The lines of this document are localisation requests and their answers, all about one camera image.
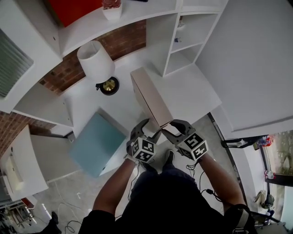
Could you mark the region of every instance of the white lamp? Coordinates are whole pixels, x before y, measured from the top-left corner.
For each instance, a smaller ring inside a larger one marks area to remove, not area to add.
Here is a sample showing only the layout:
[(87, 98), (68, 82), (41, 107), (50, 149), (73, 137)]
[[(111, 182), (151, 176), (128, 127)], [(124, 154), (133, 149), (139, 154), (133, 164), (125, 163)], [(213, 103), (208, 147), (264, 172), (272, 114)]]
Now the white lamp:
[(98, 41), (90, 41), (81, 46), (77, 57), (87, 78), (96, 83), (105, 95), (113, 95), (119, 89), (118, 80), (113, 77), (115, 64)]

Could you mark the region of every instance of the lamp shade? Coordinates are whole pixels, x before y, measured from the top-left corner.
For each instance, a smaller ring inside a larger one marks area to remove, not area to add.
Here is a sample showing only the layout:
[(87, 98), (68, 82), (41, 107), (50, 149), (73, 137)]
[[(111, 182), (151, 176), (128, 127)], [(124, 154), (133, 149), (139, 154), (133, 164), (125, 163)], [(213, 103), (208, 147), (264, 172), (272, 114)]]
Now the lamp shade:
[(114, 74), (115, 64), (98, 41), (81, 46), (77, 57), (86, 76), (97, 84), (107, 81)]

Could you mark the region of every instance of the red brick wall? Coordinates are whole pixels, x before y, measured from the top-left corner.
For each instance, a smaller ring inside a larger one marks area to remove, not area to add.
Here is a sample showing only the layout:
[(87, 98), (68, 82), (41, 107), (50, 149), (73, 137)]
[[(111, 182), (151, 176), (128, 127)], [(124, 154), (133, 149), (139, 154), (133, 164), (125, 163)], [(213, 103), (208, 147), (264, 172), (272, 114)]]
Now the red brick wall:
[(23, 115), (0, 112), (0, 157), (23, 128), (29, 124), (31, 134), (47, 135), (54, 124)]
[[(104, 46), (112, 60), (119, 59), (146, 46), (146, 21), (115, 29), (95, 40)], [(63, 62), (48, 72), (39, 83), (59, 94), (85, 77), (76, 56), (77, 50), (66, 55)]]

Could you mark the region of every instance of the black shirt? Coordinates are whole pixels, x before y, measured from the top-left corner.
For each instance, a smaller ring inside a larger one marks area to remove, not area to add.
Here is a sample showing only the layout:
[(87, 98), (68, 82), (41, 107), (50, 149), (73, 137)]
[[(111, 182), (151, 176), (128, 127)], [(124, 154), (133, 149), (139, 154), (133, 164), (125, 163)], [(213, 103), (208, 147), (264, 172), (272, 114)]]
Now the black shirt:
[[(79, 234), (94, 233), (97, 229), (107, 232), (148, 232), (162, 229), (232, 233), (241, 216), (237, 208), (249, 210), (245, 205), (237, 205), (223, 216), (210, 207), (194, 182), (178, 176), (159, 175), (137, 189), (139, 193), (130, 200), (119, 219), (115, 221), (115, 216), (105, 211), (91, 211), (84, 218)], [(252, 217), (248, 223), (253, 229)]]

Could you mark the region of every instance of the white floor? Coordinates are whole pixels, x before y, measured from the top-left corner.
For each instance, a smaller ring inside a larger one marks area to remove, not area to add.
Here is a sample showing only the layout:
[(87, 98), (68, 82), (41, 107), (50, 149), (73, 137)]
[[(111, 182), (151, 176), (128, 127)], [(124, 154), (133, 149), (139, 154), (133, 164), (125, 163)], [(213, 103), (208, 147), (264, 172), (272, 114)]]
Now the white floor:
[[(220, 138), (208, 116), (204, 116), (202, 119), (194, 123), (193, 126), (199, 133), (201, 133), (206, 138), (210, 149), (209, 154), (236, 180), (236, 175), (233, 170), (232, 164), (228, 158), (226, 151), (224, 150), (224, 148), (221, 147)], [(164, 142), (160, 145), (159, 152), (156, 156), (155, 165), (162, 164), (163, 160), (161, 159), (163, 158), (163, 153), (171, 147), (172, 145), (170, 142)], [(177, 168), (185, 171), (186, 173), (189, 173), (189, 171), (186, 169), (186, 165), (190, 164), (194, 164), (194, 162), (188, 158), (176, 154), (174, 165)], [(195, 171), (195, 181), (199, 185), (199, 177), (202, 173), (202, 169), (198, 165)], [(67, 178), (56, 181), (56, 183), (50, 183), (49, 189), (35, 195), (36, 199), (38, 200), (38, 203), (34, 209), (34, 214), (36, 217), (35, 220), (37, 224), (32, 222), (32, 226), (26, 225), (24, 229), (20, 228), (17, 229), (17, 231), (23, 234), (40, 232), (46, 226), (46, 223), (49, 222), (49, 217), (44, 211), (42, 205), (44, 204), (49, 213), (51, 213), (51, 211), (59, 213), (60, 223), (58, 227), (62, 231), (62, 233), (65, 233), (65, 226), (69, 221), (77, 220), (76, 218), (78, 218), (78, 220), (81, 222), (82, 219), (89, 214), (97, 194), (113, 173), (114, 171), (111, 171), (106, 173), (105, 175), (100, 176), (97, 179), (94, 179), (86, 175), (82, 171), (78, 171)], [(136, 176), (136, 174), (137, 169), (134, 170), (130, 181)], [(57, 188), (61, 196), (67, 203), (77, 206), (80, 209), (73, 207), (71, 208), (71, 210), (68, 206), (61, 204), (64, 201), (59, 196)], [(201, 178), (201, 190), (207, 188), (212, 187), (207, 176), (203, 174)], [(128, 203), (127, 197), (129, 190), (130, 182), (117, 208), (116, 216), (119, 216), (123, 213), (124, 208)], [(216, 201), (212, 195), (209, 195), (207, 193), (203, 193), (203, 196), (209, 202), (211, 207), (222, 213), (222, 204), (220, 202)], [(78, 223), (71, 223), (71, 226), (73, 227), (75, 232), (78, 233), (80, 225)]]

